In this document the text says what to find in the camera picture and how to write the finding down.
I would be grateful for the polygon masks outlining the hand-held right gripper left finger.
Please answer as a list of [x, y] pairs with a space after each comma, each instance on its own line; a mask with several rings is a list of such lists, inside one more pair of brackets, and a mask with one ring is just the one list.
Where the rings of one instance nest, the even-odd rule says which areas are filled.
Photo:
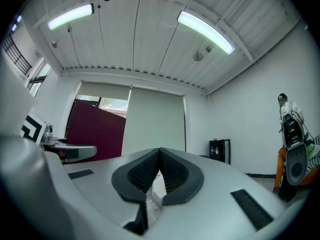
[[92, 174], [73, 179], [73, 184], [79, 192], [102, 215], [111, 220], [115, 225], [123, 227], [133, 221], [138, 213], [139, 205], [124, 201], [112, 185], [113, 172], [143, 156], [151, 149], [145, 149], [124, 156], [91, 162], [65, 164], [67, 173], [91, 170]]

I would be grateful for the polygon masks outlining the orange bag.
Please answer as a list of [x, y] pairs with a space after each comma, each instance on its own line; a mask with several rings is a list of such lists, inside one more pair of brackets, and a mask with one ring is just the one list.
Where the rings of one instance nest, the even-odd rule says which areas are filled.
[[[277, 159], [277, 170], [275, 176], [275, 184], [274, 188], [278, 189], [280, 187], [281, 180], [285, 171], [285, 161], [286, 161], [286, 149], [281, 148], [278, 151], [278, 159]], [[311, 170], [311, 172], [304, 178], [304, 180], [298, 185], [306, 186], [313, 184], [320, 177], [320, 166]]]

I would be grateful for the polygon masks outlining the zebra striped cushion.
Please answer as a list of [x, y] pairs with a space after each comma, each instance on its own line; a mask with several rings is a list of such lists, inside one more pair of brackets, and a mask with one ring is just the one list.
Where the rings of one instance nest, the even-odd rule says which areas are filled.
[[308, 176], [313, 169], [320, 167], [320, 135], [314, 137], [313, 140], [314, 145], [307, 162], [306, 176]]

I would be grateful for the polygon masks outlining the white flower-shaped cushion seat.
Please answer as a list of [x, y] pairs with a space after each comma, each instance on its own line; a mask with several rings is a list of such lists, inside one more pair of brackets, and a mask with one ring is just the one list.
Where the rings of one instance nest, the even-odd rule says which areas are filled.
[[151, 186], [151, 195], [155, 203], [159, 206], [163, 206], [163, 198], [167, 195], [165, 181], [163, 175], [159, 171], [155, 177]]

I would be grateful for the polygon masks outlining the grey roller blind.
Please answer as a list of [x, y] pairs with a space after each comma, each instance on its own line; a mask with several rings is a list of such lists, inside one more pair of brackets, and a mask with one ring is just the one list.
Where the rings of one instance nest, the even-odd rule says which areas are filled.
[[78, 90], [78, 95], [128, 100], [131, 88], [103, 83], [83, 82]]
[[181, 96], [133, 88], [122, 142], [122, 155], [145, 149], [184, 151], [185, 113]]

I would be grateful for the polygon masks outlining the black mini fridge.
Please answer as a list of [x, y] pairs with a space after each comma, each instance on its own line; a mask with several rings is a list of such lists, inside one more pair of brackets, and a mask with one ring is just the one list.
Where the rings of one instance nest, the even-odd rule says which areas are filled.
[[[214, 148], [214, 154], [211, 155], [211, 147]], [[209, 158], [226, 164], [231, 164], [231, 143], [230, 139], [214, 139], [209, 141]]]

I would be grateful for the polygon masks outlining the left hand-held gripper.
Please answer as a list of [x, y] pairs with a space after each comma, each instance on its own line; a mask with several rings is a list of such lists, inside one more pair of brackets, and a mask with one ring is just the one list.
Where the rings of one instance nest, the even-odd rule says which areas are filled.
[[58, 143], [53, 135], [53, 125], [40, 120], [33, 113], [29, 113], [20, 130], [20, 136], [42, 145], [45, 151], [58, 155], [59, 150], [65, 150], [66, 160], [64, 163], [75, 163], [92, 158], [97, 153], [94, 145], [72, 145]]

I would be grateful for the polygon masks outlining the grey black backpack unit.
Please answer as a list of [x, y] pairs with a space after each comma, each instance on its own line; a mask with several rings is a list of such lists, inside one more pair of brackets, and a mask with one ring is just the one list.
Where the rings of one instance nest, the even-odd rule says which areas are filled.
[[307, 147], [302, 125], [288, 113], [282, 117], [281, 134], [286, 149], [286, 178], [292, 186], [299, 185], [307, 172]]

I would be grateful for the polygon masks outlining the black-framed side window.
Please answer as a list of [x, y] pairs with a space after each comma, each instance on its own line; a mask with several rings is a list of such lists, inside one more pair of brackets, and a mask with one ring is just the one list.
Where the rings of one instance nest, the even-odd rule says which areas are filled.
[[50, 72], [51, 66], [44, 59], [41, 59], [39, 65], [26, 82], [26, 88], [34, 98]]

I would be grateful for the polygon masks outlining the maroon partition panel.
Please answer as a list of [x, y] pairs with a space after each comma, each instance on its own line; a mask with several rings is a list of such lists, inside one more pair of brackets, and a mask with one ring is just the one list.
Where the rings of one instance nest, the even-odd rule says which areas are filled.
[[66, 143], [95, 146], [96, 155], [85, 162], [117, 158], [122, 155], [125, 125], [126, 118], [78, 101], [71, 113]]

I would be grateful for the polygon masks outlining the black metal grille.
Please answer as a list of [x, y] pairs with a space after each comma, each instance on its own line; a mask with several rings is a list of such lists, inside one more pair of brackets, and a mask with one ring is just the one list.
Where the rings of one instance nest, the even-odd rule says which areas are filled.
[[17, 71], [22, 73], [23, 76], [26, 76], [32, 66], [21, 54], [10, 34], [4, 39], [2, 46], [11, 62], [17, 67]]

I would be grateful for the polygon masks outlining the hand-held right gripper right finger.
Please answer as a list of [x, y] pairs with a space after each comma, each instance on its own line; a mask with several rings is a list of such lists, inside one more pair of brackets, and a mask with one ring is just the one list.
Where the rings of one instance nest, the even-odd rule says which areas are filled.
[[[166, 206], [159, 219], [159, 240], [274, 240], [281, 232], [276, 219], [286, 210], [273, 193], [233, 166], [199, 155], [173, 153], [204, 175], [198, 193], [187, 203]], [[271, 217], [257, 230], [232, 196], [245, 190]]]

